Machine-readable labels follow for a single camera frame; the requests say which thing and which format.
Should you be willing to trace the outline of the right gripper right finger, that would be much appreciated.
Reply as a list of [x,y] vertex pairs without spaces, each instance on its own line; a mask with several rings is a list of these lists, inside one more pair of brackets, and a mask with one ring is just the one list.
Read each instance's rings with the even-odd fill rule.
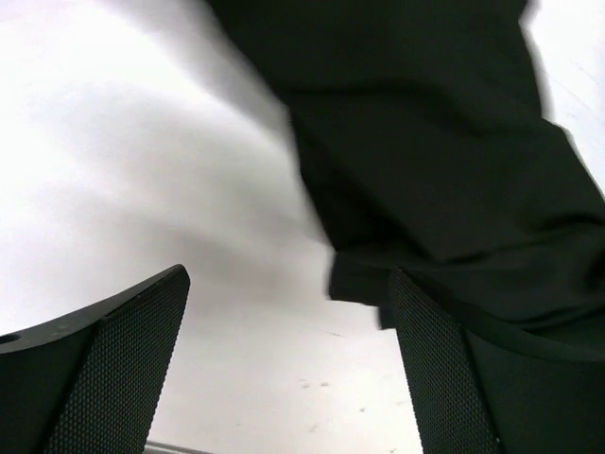
[[600,453],[604,317],[526,331],[403,271],[390,299],[426,453]]

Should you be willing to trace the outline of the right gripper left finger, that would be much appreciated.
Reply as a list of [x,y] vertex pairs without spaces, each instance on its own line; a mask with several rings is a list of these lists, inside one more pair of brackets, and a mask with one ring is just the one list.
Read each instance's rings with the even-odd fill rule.
[[189,289],[176,265],[2,336],[2,453],[143,452]]

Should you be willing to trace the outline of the black trousers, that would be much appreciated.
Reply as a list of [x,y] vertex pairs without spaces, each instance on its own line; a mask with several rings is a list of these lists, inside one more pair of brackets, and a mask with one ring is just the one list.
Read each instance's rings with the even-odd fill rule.
[[389,273],[528,329],[604,307],[604,200],[543,116],[524,1],[214,1],[288,112],[336,301]]

